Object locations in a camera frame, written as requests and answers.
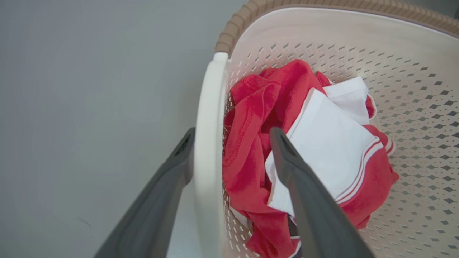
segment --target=ribbed brown handle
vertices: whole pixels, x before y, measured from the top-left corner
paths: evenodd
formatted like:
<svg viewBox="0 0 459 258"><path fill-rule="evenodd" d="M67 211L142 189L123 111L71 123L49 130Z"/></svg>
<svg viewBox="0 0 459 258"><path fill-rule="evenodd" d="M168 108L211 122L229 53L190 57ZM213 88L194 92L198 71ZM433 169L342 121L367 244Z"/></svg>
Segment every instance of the ribbed brown handle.
<svg viewBox="0 0 459 258"><path fill-rule="evenodd" d="M250 0L233 15L220 34L215 52L230 56L244 30L262 15L286 7L323 7L360 11L414 22L459 38L459 20L395 0Z"/></svg>

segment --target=beige laundry basket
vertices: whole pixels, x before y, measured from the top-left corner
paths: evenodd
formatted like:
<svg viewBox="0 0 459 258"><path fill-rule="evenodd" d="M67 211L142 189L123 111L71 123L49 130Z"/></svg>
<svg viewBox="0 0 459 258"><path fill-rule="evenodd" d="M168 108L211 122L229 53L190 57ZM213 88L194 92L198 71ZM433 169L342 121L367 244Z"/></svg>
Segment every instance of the beige laundry basket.
<svg viewBox="0 0 459 258"><path fill-rule="evenodd" d="M196 213L206 258L257 257L222 186L223 117L241 78L302 59L362 76L400 180L360 234L376 257L459 257L459 21L392 0L251 0L228 22L196 126Z"/></svg>

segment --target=plastic basket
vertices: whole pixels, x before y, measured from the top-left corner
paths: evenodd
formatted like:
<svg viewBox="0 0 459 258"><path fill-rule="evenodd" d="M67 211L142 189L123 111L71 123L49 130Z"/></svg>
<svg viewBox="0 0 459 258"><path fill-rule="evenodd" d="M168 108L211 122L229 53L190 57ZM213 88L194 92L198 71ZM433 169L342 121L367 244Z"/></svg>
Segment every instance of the plastic basket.
<svg viewBox="0 0 459 258"><path fill-rule="evenodd" d="M257 257L222 185L229 88L302 59L335 82L362 76L400 174L360 230L377 257L459 257L459 21L392 0L251 0L228 22L196 124L196 217L204 257Z"/></svg>

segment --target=pile of clothes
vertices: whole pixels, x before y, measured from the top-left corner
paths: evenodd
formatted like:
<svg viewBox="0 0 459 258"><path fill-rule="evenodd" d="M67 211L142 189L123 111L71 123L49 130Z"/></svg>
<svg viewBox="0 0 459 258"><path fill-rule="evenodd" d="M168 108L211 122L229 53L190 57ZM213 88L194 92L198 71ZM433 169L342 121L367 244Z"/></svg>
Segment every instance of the pile of clothes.
<svg viewBox="0 0 459 258"><path fill-rule="evenodd" d="M395 145L372 124L376 106L362 78L333 84L301 60L252 74L231 88L224 118L223 180L231 208L250 221L246 247L265 258L294 257L295 213L279 181L269 130L285 132L352 224L364 228L398 174Z"/></svg>

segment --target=gray floor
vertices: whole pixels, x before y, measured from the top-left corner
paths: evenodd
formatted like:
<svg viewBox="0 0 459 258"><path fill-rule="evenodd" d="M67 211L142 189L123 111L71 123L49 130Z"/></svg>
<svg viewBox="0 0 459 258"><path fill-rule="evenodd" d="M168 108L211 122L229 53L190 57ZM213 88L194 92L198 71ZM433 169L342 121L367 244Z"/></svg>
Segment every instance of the gray floor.
<svg viewBox="0 0 459 258"><path fill-rule="evenodd" d="M214 43L244 2L0 1L0 257L95 253L195 125ZM169 257L200 256L193 201L191 184Z"/></svg>

